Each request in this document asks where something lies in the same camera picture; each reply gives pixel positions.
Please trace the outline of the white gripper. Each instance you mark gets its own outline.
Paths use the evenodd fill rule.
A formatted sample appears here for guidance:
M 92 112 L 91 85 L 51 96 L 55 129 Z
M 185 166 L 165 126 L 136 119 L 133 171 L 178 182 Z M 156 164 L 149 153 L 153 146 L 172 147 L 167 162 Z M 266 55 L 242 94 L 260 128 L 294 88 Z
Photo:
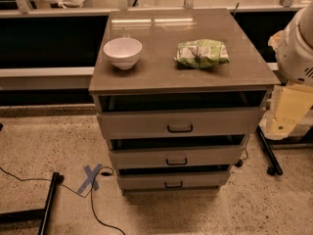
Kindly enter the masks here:
M 266 119 L 266 137 L 272 140 L 288 138 L 312 106 L 312 86 L 298 83 L 275 85 Z

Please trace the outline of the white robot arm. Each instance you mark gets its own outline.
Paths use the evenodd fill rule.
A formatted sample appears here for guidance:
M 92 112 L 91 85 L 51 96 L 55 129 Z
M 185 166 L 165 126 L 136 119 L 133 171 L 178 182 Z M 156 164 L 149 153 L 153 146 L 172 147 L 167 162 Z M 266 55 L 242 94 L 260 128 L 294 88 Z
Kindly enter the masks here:
M 269 45 L 287 84 L 274 86 L 266 134 L 282 140 L 313 106 L 313 3 L 299 10 L 284 30 L 270 38 Z

